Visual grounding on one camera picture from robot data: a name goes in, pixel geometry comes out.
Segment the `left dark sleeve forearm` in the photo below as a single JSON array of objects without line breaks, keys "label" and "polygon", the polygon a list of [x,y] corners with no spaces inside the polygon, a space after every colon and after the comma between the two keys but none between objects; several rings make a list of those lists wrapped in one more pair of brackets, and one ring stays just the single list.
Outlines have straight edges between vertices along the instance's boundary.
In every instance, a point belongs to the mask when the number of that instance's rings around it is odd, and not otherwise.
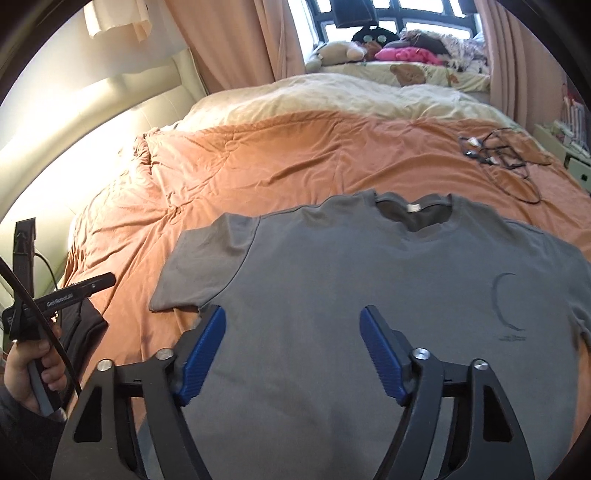
[{"label": "left dark sleeve forearm", "polygon": [[1,387],[1,478],[49,479],[65,424],[39,416]]}]

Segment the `left hand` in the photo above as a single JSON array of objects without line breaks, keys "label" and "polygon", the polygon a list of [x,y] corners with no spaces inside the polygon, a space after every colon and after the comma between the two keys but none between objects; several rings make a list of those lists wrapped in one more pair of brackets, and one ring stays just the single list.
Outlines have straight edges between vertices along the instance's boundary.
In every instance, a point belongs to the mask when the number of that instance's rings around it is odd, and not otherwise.
[{"label": "left hand", "polygon": [[39,404],[28,369],[35,360],[42,363],[41,378],[49,389],[56,392],[64,390],[67,386],[66,367],[47,339],[17,341],[13,344],[6,360],[4,385],[16,402],[39,414]]}]

